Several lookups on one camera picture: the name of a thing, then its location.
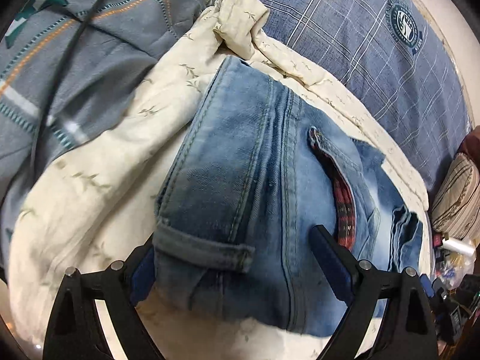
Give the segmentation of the blue denim jeans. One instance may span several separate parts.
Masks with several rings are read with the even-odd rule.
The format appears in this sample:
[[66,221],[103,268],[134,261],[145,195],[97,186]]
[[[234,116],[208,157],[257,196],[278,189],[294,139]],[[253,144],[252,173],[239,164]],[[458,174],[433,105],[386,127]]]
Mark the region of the blue denim jeans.
[[312,253],[311,228],[381,270],[420,262],[420,211],[385,161],[280,82],[227,58],[157,197],[161,295],[222,320],[331,335],[346,306]]

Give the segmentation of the white bottle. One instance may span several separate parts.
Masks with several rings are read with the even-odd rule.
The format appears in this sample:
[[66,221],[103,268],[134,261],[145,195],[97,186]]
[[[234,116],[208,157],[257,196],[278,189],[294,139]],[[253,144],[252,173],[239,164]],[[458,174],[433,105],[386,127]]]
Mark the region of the white bottle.
[[444,237],[442,239],[441,247],[445,250],[449,250],[469,258],[473,257],[476,252],[476,248],[469,242],[461,241],[453,237]]

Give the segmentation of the cream leaf-print quilt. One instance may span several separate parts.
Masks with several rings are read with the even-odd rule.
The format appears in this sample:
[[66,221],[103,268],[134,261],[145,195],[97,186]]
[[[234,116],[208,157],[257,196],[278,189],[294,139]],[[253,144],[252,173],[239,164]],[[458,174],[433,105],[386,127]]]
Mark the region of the cream leaf-print quilt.
[[223,60],[239,56],[385,156],[382,169],[426,224],[425,184],[362,102],[332,74],[264,30],[260,0],[216,0],[136,89],[121,122],[61,155],[21,206],[10,247],[8,289],[16,332],[41,351],[67,267],[102,270],[154,231],[154,199],[189,122]]

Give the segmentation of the beige striped cushion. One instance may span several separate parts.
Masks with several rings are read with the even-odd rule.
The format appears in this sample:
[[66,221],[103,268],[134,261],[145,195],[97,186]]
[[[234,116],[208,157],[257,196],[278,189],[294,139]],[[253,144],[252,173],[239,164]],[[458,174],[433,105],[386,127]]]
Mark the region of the beige striped cushion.
[[431,206],[431,226],[437,233],[471,241],[479,239],[479,170],[459,153]]

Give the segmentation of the grey patterned blanket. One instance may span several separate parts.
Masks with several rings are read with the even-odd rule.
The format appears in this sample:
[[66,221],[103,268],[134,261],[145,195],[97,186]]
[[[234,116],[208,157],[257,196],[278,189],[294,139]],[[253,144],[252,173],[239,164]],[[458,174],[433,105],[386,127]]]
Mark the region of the grey patterned blanket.
[[215,0],[29,0],[1,40],[1,264],[39,175],[120,122]]

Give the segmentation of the blue plaid pillow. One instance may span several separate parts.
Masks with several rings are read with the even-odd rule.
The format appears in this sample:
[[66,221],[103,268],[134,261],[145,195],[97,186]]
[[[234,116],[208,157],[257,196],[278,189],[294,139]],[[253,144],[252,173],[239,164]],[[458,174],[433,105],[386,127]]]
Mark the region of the blue plaid pillow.
[[271,38],[334,75],[436,192],[470,128],[442,41],[412,0],[260,0]]

